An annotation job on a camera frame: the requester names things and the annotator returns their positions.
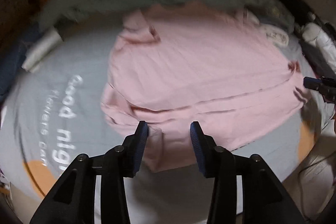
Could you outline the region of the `folded white cloth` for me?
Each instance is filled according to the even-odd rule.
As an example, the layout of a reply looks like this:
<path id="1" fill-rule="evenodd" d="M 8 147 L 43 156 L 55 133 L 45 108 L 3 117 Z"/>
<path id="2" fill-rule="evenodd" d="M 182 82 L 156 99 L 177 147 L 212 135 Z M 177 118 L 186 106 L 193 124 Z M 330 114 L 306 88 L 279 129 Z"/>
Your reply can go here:
<path id="1" fill-rule="evenodd" d="M 63 42 L 58 30 L 50 28 L 37 42 L 27 51 L 22 69 L 26 72 L 37 70 L 39 64 L 49 53 L 51 53 L 59 44 Z"/>

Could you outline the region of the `blue pillow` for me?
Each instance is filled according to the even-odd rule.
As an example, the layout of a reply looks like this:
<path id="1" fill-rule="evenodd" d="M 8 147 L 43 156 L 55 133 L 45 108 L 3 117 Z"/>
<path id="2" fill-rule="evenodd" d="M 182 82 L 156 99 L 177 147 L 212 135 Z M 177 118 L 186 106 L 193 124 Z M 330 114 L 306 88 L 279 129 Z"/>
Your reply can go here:
<path id="1" fill-rule="evenodd" d="M 39 24 L 35 23 L 17 39 L 14 47 L 1 59 L 1 102 L 7 97 L 19 69 L 26 59 L 27 51 L 41 36 Z"/>

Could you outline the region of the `cream folded garment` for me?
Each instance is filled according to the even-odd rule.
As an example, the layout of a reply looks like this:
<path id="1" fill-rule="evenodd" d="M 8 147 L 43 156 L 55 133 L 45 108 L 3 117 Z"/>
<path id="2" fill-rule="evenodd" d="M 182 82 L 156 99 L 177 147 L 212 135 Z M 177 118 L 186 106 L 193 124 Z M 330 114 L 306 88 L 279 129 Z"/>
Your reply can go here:
<path id="1" fill-rule="evenodd" d="M 272 44 L 283 48 L 288 46 L 289 35 L 283 29 L 271 24 L 261 23 L 257 16 L 248 10 L 245 11 L 245 18 Z"/>

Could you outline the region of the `grey printed bed sheet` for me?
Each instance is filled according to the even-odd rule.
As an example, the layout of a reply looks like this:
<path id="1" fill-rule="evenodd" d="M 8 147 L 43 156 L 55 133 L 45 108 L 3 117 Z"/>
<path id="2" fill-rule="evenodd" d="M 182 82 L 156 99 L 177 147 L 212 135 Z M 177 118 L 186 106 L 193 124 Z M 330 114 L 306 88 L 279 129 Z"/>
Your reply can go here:
<path id="1" fill-rule="evenodd" d="M 75 156 L 104 154 L 124 137 L 101 109 L 108 82 L 110 53 L 123 21 L 94 18 L 76 29 L 33 73 L 22 74 L 2 110 L 1 169 L 25 194 L 40 199 Z M 302 77 L 313 71 L 296 39 L 277 48 L 296 62 Z M 314 136 L 333 115 L 318 93 L 278 128 L 234 152 L 260 153 L 280 179 L 302 161 L 304 135 Z M 211 180 L 196 162 L 181 168 L 151 171 L 144 160 L 127 179 L 126 198 L 133 223 L 202 223 L 207 218 Z"/>

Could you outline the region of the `pink shirt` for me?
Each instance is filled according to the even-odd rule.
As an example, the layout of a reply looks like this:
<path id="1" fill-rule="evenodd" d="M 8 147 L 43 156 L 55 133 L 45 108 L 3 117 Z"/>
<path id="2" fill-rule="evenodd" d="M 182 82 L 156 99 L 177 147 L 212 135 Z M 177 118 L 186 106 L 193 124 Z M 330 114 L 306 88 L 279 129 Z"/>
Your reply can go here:
<path id="1" fill-rule="evenodd" d="M 194 121 L 232 151 L 278 128 L 308 99 L 298 63 L 251 22 L 194 2 L 124 17 L 101 109 L 123 136 L 148 123 L 143 160 L 161 172 L 196 162 Z"/>

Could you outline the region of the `white jacket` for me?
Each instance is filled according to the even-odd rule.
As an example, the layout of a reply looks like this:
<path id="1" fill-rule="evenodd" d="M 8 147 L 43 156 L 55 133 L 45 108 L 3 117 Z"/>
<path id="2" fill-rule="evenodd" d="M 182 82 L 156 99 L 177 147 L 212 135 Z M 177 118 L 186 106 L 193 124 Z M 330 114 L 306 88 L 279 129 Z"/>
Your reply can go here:
<path id="1" fill-rule="evenodd" d="M 336 69 L 336 48 L 331 37 L 317 24 L 308 23 L 302 30 L 303 39 L 318 48 L 333 72 Z"/>

